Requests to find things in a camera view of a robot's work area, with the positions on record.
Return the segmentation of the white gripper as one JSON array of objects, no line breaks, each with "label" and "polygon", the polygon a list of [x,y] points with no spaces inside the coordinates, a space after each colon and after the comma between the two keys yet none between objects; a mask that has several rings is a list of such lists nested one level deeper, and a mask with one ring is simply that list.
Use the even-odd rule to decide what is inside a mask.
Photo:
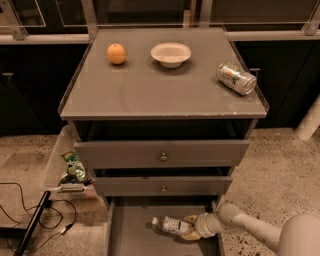
[{"label": "white gripper", "polygon": [[215,213],[202,213],[198,216],[189,215],[184,220],[194,224],[194,230],[182,235],[182,238],[186,241],[210,238],[223,231],[219,218]]}]

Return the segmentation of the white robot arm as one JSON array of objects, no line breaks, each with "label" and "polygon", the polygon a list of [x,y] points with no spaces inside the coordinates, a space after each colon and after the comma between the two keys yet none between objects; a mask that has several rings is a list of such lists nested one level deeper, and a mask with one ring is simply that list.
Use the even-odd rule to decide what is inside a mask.
[{"label": "white robot arm", "polygon": [[276,256],[319,256],[319,103],[294,131],[260,130],[225,202],[189,216],[186,240],[244,231]]}]

